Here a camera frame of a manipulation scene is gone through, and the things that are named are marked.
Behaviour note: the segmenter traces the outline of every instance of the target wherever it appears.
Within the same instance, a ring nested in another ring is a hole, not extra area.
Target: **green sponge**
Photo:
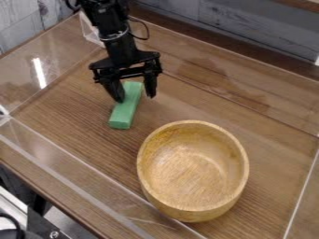
[[[128,130],[132,125],[136,108],[140,102],[143,84],[139,82],[124,82],[124,102],[115,106],[108,125],[117,130]]]

